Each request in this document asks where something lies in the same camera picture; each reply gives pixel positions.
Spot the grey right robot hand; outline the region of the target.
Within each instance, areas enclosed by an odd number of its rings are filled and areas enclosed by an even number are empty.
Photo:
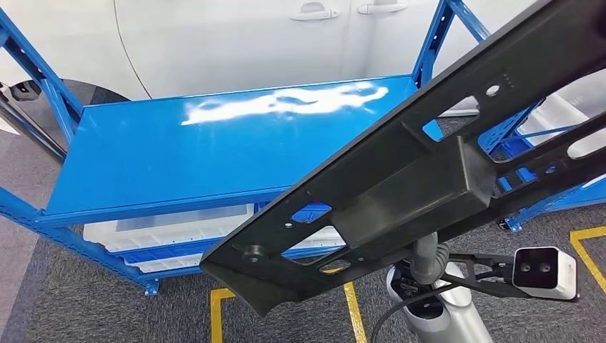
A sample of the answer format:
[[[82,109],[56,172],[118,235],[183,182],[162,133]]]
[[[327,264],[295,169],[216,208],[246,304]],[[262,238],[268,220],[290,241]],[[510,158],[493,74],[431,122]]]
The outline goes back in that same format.
[[[443,261],[437,254],[438,238],[433,232],[419,238],[413,246],[410,271],[412,277],[423,285],[431,285],[443,274]]]

